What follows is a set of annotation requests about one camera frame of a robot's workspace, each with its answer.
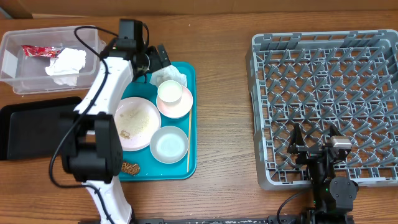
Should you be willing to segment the red snack wrapper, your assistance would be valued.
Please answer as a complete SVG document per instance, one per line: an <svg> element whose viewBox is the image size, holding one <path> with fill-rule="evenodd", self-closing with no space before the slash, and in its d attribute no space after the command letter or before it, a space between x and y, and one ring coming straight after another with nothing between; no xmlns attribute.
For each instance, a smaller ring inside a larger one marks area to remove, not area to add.
<svg viewBox="0 0 398 224"><path fill-rule="evenodd" d="M21 47L27 57L56 58L62 51L62 48L58 47L40 47L33 45L21 45Z"/></svg>

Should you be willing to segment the white napkin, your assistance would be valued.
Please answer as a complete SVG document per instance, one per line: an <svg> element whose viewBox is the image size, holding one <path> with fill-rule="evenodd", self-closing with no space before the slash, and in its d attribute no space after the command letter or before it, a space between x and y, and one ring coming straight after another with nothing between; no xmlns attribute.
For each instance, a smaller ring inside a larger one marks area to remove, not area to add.
<svg viewBox="0 0 398 224"><path fill-rule="evenodd" d="M45 68L49 76L55 76L54 82L58 85L76 86L77 77L59 78L60 75L79 73L86 65L86 52L71 48L63 49L57 58L50 59L50 65Z"/></svg>
<svg viewBox="0 0 398 224"><path fill-rule="evenodd" d="M173 65L169 65L152 73L149 83L158 88L160 84L168 80L176 81L180 85L187 87L187 76L180 73Z"/></svg>

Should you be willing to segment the brown food piece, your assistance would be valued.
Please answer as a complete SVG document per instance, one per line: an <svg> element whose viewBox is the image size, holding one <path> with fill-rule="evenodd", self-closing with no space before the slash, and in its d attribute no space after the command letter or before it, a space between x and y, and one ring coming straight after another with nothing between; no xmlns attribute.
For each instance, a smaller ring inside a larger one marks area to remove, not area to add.
<svg viewBox="0 0 398 224"><path fill-rule="evenodd" d="M141 168L138 164L131 164L124 161L121 167L121 171L129 175L137 175L138 173L140 173Z"/></svg>

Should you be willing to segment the rice pile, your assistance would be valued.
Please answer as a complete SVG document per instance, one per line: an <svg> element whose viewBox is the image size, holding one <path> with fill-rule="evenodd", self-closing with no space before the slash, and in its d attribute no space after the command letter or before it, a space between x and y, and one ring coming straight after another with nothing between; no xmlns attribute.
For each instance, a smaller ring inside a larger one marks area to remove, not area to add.
<svg viewBox="0 0 398 224"><path fill-rule="evenodd" d="M150 123L149 120L150 116L144 110L127 110L120 114L118 129L121 133L137 134L146 129Z"/></svg>

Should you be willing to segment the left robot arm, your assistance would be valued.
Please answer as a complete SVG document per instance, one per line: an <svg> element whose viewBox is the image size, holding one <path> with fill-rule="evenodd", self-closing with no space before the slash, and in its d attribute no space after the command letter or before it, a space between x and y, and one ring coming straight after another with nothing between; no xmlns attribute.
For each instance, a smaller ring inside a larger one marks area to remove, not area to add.
<svg viewBox="0 0 398 224"><path fill-rule="evenodd" d="M144 41L114 38L95 54L101 62L86 98L71 113L63 114L65 132L55 155L66 173L86 189L100 214L100 223L134 223L135 214L127 202L119 173L123 150L114 114L126 87L138 77L171 64L165 47Z"/></svg>

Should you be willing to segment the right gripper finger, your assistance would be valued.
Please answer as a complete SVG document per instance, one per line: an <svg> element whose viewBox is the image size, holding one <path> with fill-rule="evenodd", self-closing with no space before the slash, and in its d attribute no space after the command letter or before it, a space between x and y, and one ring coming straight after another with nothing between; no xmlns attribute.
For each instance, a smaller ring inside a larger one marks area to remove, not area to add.
<svg viewBox="0 0 398 224"><path fill-rule="evenodd" d="M298 123L294 124L294 129L291 132L291 140L288 149L299 149L305 146L305 142L302 137L302 131Z"/></svg>
<svg viewBox="0 0 398 224"><path fill-rule="evenodd" d="M329 127L329 136L330 137L342 136L342 134L340 133L339 129L334 124L331 124Z"/></svg>

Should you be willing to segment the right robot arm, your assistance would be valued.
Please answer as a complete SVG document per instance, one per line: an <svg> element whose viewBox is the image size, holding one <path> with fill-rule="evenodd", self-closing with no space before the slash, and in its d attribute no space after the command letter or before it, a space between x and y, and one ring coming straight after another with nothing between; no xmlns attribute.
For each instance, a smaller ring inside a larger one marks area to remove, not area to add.
<svg viewBox="0 0 398 224"><path fill-rule="evenodd" d="M306 165L312 184L313 208L305 209L292 223L353 223L347 213L353 210L358 184L335 174L334 165L346 159L352 150L348 137L336 126L329 127L330 138L321 145L307 147L299 124L294 125L287 152L296 154L296 163Z"/></svg>

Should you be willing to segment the large pink plate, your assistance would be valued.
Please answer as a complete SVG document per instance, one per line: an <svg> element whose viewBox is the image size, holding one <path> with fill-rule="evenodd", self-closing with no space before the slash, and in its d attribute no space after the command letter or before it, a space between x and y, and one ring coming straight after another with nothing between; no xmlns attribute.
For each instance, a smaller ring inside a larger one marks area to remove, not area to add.
<svg viewBox="0 0 398 224"><path fill-rule="evenodd" d="M139 151L147 147L162 123L157 107L140 97L122 99L114 120L124 151Z"/></svg>

